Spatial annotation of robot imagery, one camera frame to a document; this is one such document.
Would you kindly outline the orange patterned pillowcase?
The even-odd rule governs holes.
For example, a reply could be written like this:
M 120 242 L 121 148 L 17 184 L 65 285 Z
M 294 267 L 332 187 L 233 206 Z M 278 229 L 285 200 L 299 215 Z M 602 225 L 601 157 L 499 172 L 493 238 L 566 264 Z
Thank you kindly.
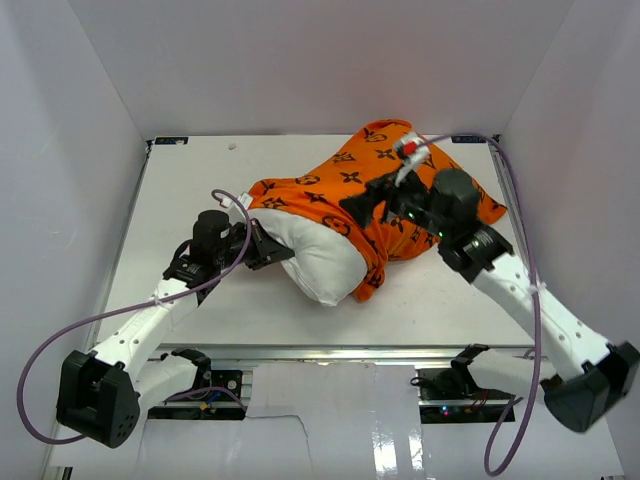
M 356 132 L 335 154 L 308 173 L 295 178 L 270 178 L 255 183 L 249 194 L 252 209 L 275 209 L 324 225 L 359 251 L 367 264 L 361 284 L 349 296 L 364 302 L 382 286 L 388 263 L 412 260 L 437 244 L 427 231 L 405 220 L 383 223 L 378 206 L 366 229 L 340 206 L 339 201 L 365 190 L 367 182 L 398 169 L 402 162 L 393 145 L 412 132 L 400 119 L 371 122 Z

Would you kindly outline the white pillow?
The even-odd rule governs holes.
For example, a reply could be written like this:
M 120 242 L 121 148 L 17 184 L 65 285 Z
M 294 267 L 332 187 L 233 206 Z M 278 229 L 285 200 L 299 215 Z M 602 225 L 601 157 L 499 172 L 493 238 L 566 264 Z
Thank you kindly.
M 283 269 L 310 299 L 334 307 L 353 293 L 367 273 L 367 264 L 348 239 L 299 215 L 275 209 L 252 209 L 250 216 L 294 256 Z

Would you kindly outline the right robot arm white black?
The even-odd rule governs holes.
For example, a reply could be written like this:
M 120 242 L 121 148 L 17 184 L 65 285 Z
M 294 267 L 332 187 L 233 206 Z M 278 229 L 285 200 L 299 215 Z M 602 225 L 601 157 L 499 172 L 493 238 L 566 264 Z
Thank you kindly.
M 480 193 L 458 169 L 437 173 L 425 186 L 401 170 L 368 182 L 363 193 L 340 202 L 355 222 L 368 226 L 382 205 L 384 220 L 413 223 L 438 237 L 444 263 L 498 304 L 534 339 L 544 370 L 532 361 L 474 344 L 451 362 L 451 384 L 472 399 L 485 389 L 523 397 L 541 393 L 550 414 L 565 428 L 584 433 L 631 390 L 639 352 L 595 332 L 538 284 L 512 245 L 478 216 Z

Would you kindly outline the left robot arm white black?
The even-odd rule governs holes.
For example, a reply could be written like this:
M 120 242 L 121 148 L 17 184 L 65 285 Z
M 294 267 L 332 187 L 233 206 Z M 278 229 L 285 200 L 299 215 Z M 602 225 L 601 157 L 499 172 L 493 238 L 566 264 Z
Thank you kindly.
M 142 413 L 160 402 L 199 399 L 215 390 L 209 357 L 179 347 L 152 360 L 164 338 L 195 312 L 220 280 L 243 264 L 256 271 L 293 258 L 256 219 L 231 223 L 219 210 L 200 213 L 175 251 L 147 306 L 89 352 L 61 368 L 57 421 L 109 448 L 122 445 Z

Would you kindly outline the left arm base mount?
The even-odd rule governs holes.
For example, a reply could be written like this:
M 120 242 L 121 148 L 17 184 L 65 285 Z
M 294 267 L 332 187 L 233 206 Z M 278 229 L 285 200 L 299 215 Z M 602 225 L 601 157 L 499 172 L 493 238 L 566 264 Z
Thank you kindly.
M 150 393 L 155 403 L 200 401 L 206 406 L 228 400 L 243 411 L 243 372 L 237 369 L 219 368 L 205 353 L 181 347 L 165 353 L 156 364 L 160 368 L 159 382 Z

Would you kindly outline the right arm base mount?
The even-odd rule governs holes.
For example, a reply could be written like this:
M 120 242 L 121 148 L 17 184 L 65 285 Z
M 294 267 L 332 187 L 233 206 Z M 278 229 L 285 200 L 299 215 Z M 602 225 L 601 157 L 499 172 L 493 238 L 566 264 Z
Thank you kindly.
M 506 411 L 506 421 L 513 422 L 513 408 L 520 399 L 495 389 L 481 389 L 462 368 L 480 353 L 483 344 L 468 345 L 444 369 L 419 369 L 410 380 L 419 395 L 420 420 L 423 425 L 495 423 Z

